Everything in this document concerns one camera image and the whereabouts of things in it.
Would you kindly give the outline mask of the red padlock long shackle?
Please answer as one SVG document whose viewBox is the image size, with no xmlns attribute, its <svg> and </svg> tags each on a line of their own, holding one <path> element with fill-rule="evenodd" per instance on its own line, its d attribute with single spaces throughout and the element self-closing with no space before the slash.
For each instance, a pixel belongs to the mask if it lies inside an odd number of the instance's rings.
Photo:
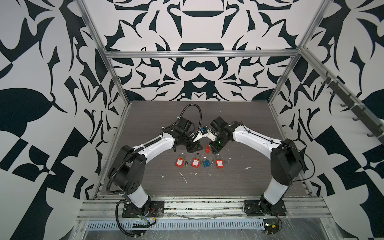
<svg viewBox="0 0 384 240">
<path fill-rule="evenodd" d="M 201 164 L 201 154 L 196 153 L 192 161 L 192 167 L 199 168 L 200 164 Z"/>
</svg>

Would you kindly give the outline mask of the blue padlock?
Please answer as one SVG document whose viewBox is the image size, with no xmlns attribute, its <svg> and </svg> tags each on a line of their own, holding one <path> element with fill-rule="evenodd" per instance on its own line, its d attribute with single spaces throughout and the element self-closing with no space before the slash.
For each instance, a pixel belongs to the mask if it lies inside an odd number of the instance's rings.
<svg viewBox="0 0 384 240">
<path fill-rule="evenodd" d="M 208 168 L 211 166 L 211 162 L 209 161 L 209 159 L 207 157 L 203 157 L 202 163 L 203 163 L 204 168 Z"/>
</svg>

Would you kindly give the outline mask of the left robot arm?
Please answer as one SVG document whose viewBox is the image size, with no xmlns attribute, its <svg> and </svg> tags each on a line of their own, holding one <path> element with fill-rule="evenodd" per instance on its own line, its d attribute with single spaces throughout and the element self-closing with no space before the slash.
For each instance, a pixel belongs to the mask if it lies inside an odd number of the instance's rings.
<svg viewBox="0 0 384 240">
<path fill-rule="evenodd" d="M 199 112 L 198 128 L 202 127 L 202 110 L 196 104 L 188 104 L 182 110 L 177 120 L 161 129 L 161 134 L 154 139 L 130 147 L 123 146 L 116 156 L 108 173 L 105 191 L 108 195 L 119 195 L 141 209 L 150 202 L 149 195 L 142 187 L 142 181 L 147 164 L 168 150 L 175 150 L 177 146 L 184 146 L 188 153 L 195 153 L 203 149 L 198 140 L 199 132 L 191 132 L 193 122 L 185 119 L 183 114 L 188 108 L 195 107 Z"/>
</svg>

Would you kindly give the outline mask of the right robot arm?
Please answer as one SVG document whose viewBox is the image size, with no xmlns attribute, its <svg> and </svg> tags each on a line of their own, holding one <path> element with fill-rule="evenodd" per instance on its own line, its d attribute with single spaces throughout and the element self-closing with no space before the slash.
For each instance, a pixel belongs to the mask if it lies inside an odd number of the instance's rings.
<svg viewBox="0 0 384 240">
<path fill-rule="evenodd" d="M 211 122 L 216 138 L 209 145 L 214 154 L 229 142 L 244 144 L 270 160 L 272 179 L 260 198 L 265 212 L 278 204 L 289 187 L 306 167 L 302 155 L 290 139 L 278 140 L 262 135 L 246 127 L 242 122 L 227 123 L 221 117 Z"/>
</svg>

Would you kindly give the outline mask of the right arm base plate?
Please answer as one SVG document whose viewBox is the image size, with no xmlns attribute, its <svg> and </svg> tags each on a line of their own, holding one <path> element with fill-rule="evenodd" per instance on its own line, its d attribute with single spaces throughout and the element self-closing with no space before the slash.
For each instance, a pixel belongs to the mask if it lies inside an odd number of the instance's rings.
<svg viewBox="0 0 384 240">
<path fill-rule="evenodd" d="M 249 217 L 255 216 L 285 216 L 287 208 L 283 200 L 271 205 L 266 200 L 245 200 L 244 212 Z"/>
</svg>

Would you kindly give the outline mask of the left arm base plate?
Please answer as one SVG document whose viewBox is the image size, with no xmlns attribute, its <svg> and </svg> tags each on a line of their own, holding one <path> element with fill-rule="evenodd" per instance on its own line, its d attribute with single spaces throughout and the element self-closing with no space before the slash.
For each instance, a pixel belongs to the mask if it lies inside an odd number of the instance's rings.
<svg viewBox="0 0 384 240">
<path fill-rule="evenodd" d="M 126 203 L 123 208 L 123 218 L 136 218 L 138 216 L 156 217 L 164 213 L 164 201 L 147 201 L 143 207 L 139 208 L 133 203 Z"/>
</svg>

